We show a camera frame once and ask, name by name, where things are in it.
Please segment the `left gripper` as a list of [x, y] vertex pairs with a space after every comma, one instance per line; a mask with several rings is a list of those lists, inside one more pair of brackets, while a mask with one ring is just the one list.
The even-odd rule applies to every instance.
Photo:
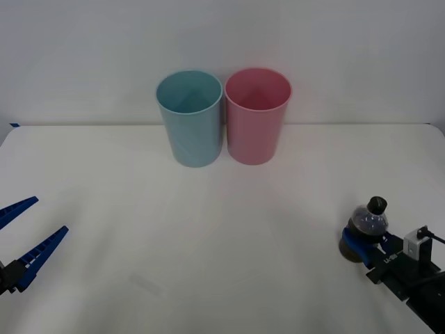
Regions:
[[[0, 209], [0, 229], [2, 230], [37, 202], [38, 198], [33, 196]], [[6, 278], [4, 277], [5, 266], [0, 262], [0, 294], [5, 291], [13, 293], [16, 290], [19, 292], [26, 290], [68, 231], [67, 226], [61, 227], [19, 259], [6, 265]]]

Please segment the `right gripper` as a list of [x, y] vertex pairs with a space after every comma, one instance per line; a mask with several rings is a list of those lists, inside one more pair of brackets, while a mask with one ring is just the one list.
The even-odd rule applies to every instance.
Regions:
[[375, 284], [384, 284], [401, 301], [410, 298], [444, 300], [444, 272], [432, 262], [432, 240], [420, 245], [419, 259], [404, 253], [403, 240], [386, 232], [380, 245], [361, 238], [345, 227], [340, 239], [340, 253], [345, 259], [362, 263], [366, 276]]

